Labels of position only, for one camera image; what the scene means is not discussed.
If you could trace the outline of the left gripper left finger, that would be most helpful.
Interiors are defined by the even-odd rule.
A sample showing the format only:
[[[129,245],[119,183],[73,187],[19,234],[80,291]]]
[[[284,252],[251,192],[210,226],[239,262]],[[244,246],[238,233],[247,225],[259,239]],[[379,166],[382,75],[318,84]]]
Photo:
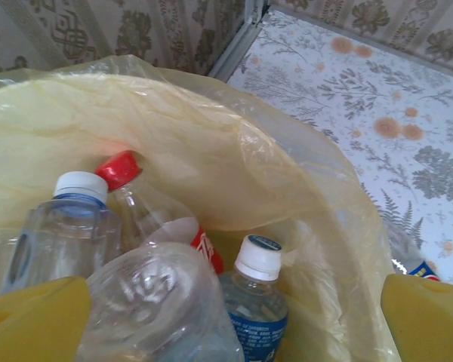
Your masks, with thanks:
[[[80,277],[0,295],[0,362],[74,362],[90,311]]]

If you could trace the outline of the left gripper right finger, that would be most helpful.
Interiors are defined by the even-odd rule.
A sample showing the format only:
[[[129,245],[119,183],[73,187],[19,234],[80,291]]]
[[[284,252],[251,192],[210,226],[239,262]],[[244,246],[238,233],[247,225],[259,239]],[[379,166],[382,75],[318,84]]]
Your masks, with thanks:
[[[384,317],[402,362],[453,362],[453,284],[388,275]]]

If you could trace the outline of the clear water bottle white cap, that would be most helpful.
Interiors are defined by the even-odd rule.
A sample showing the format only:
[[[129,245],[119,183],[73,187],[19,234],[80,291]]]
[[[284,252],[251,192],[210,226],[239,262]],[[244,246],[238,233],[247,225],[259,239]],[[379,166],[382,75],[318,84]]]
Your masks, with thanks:
[[[71,171],[16,232],[0,230],[0,295],[68,276],[88,278],[121,253],[121,221],[100,176]]]

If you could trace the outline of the clear plastic bottle green cap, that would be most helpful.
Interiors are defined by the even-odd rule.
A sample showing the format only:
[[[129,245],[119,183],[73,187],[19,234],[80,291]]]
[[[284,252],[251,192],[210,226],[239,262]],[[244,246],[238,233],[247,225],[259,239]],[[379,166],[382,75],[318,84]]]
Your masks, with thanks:
[[[75,362],[245,362],[218,277],[187,245],[129,251],[86,283],[91,313]]]

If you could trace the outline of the clear bottle red cola label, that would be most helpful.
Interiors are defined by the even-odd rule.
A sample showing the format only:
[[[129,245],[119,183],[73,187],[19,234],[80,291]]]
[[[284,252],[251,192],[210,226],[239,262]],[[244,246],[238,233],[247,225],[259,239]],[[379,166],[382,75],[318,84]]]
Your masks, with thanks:
[[[122,219],[124,252],[163,242],[190,245],[204,256],[217,274],[224,270],[220,254],[194,213],[184,204],[154,189],[130,151],[120,152],[95,170],[109,186]]]

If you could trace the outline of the yellow round bin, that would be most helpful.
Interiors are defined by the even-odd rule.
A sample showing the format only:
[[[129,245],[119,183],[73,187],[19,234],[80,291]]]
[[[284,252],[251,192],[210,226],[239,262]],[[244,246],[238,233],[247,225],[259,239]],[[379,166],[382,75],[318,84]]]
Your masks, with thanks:
[[[381,311],[389,241],[353,165],[311,126],[214,78],[131,55],[0,72],[0,229],[19,227],[62,173],[125,150],[226,265],[246,234],[282,245],[289,318],[276,362],[401,362]]]

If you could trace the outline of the clear bottle blue Pepsi label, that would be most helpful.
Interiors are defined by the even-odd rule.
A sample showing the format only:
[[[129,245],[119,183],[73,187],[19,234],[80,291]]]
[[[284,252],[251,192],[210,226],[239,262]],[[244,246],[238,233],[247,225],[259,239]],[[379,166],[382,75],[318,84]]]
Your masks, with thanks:
[[[441,281],[435,271],[427,264],[425,259],[417,257],[414,259],[392,258],[394,271],[397,274],[414,275],[420,278],[427,278],[433,281]]]

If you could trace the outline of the blue label bottle white cap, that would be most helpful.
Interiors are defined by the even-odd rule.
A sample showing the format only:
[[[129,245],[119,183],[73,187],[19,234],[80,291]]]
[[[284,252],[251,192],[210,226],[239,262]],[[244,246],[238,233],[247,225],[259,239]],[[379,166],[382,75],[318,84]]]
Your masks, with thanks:
[[[245,362],[274,362],[288,323],[288,306],[276,288],[282,247],[260,235],[244,237],[232,271],[219,276],[226,309]]]

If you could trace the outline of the aluminium left frame post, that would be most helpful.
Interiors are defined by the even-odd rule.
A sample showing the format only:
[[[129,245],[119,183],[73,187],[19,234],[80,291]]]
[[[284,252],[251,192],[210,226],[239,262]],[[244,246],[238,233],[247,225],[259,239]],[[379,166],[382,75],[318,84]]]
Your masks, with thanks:
[[[261,31],[272,0],[245,0],[242,26],[214,64],[208,77],[227,83]]]

